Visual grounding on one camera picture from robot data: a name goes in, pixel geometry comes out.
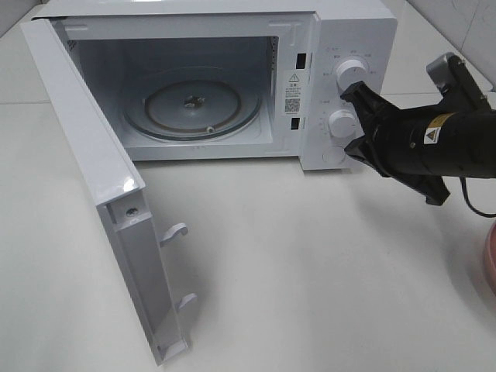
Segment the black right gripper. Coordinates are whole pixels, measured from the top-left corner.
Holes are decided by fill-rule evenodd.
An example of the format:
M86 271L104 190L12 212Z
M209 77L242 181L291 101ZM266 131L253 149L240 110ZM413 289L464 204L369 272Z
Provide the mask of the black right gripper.
M363 81L352 83L340 98L358 109L363 135L346 147L348 157L391 177L441 205L450 193L444 176L471 175L471 135L466 112L444 102L400 109Z

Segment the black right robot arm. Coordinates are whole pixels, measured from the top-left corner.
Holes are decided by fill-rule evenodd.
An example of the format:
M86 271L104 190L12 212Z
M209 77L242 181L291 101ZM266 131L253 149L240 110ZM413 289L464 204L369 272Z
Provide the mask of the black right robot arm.
M346 155L417 191L427 204L440 206L449 197L445 177L495 176L495 111L489 105L468 109L442 100L399 108L362 81L341 98L363 130Z

